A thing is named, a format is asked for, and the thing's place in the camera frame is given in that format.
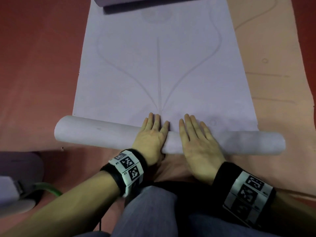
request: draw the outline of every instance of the hand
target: hand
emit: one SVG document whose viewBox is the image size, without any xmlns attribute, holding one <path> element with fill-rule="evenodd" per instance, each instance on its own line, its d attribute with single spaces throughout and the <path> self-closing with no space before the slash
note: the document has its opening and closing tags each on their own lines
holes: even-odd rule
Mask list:
<svg viewBox="0 0 316 237">
<path fill-rule="evenodd" d="M 149 113 L 148 118 L 145 118 L 132 148 L 143 155 L 148 166 L 156 164 L 161 158 L 161 148 L 167 138 L 168 126 L 169 122 L 166 121 L 159 131 L 160 116 L 158 114 L 155 115 L 154 123 L 152 113 Z"/>
<path fill-rule="evenodd" d="M 189 169 L 199 181 L 212 184 L 219 167 L 225 162 L 225 158 L 204 122 L 201 121 L 200 124 L 205 135 L 195 116 L 186 114 L 184 119 L 189 136 L 185 131 L 183 119 L 179 121 L 179 130 L 183 153 L 189 164 Z"/>
</svg>

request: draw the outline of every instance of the green cable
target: green cable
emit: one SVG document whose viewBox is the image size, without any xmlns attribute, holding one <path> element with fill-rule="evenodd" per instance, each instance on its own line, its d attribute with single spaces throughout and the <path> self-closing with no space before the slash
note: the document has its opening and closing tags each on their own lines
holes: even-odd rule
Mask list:
<svg viewBox="0 0 316 237">
<path fill-rule="evenodd" d="M 45 182 L 38 182 L 34 184 L 34 190 L 44 190 L 52 193 L 55 196 L 61 196 L 63 193 L 61 193 L 59 190 L 57 190 L 53 185 Z"/>
</svg>

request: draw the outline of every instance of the person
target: person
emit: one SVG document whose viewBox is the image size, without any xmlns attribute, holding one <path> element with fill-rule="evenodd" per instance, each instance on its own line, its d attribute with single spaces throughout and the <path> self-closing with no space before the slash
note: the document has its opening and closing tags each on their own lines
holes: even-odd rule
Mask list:
<svg viewBox="0 0 316 237">
<path fill-rule="evenodd" d="M 316 236 L 316 214 L 312 208 L 276 192 L 267 183 L 228 163 L 206 124 L 200 122 L 199 126 L 195 117 L 188 114 L 184 119 L 179 121 L 183 154 L 189 170 L 200 183 L 151 183 L 141 188 L 139 185 L 140 191 L 125 207 L 112 237 Z M 160 116 L 155 115 L 153 120 L 150 113 L 136 136 L 132 150 L 141 154 L 140 159 L 148 167 L 162 158 L 168 124 L 166 121 L 160 129 Z M 102 231 L 91 232 L 125 191 L 110 172 L 101 170 L 2 237 L 110 236 Z M 238 187 L 238 194 L 231 194 L 235 184 L 243 182 L 242 175 L 249 181 Z M 229 196 L 235 198 L 233 203 Z"/>
</svg>

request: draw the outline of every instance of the person's right arm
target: person's right arm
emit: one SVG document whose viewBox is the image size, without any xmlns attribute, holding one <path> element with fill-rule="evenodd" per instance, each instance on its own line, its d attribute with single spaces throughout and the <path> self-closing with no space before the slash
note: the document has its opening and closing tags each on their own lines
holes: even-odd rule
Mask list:
<svg viewBox="0 0 316 237">
<path fill-rule="evenodd" d="M 184 119 L 185 124 L 183 119 L 179 122 L 179 131 L 190 171 L 199 181 L 212 184 L 225 162 L 219 144 L 205 123 L 200 123 L 203 133 L 194 116 L 186 114 Z M 315 209 L 290 195 L 276 193 L 266 218 L 271 221 L 267 231 L 285 236 L 316 236 Z"/>
</svg>

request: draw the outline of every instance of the wristband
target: wristband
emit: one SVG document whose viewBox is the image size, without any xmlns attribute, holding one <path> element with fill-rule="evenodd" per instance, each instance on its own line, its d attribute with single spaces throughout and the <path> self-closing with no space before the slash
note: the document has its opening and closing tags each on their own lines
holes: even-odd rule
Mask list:
<svg viewBox="0 0 316 237">
<path fill-rule="evenodd" d="M 107 171 L 113 177 L 121 190 L 121 196 L 126 197 L 143 181 L 144 169 L 147 168 L 144 157 L 138 151 L 128 149 L 110 159 L 101 171 Z"/>
<path fill-rule="evenodd" d="M 219 206 L 253 228 L 262 227 L 276 193 L 272 186 L 228 162 L 220 167 L 212 188 Z"/>
</svg>

